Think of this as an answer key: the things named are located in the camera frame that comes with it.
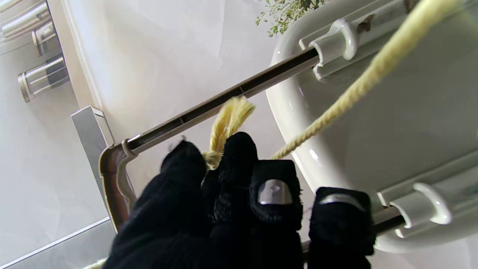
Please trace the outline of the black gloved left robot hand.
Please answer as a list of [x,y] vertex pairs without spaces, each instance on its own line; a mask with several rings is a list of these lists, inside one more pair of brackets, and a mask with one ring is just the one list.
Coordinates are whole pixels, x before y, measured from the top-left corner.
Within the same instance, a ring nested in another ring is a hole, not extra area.
[[216,170],[182,139],[113,240],[104,269],[302,269],[303,204],[291,160],[259,160],[244,132]]

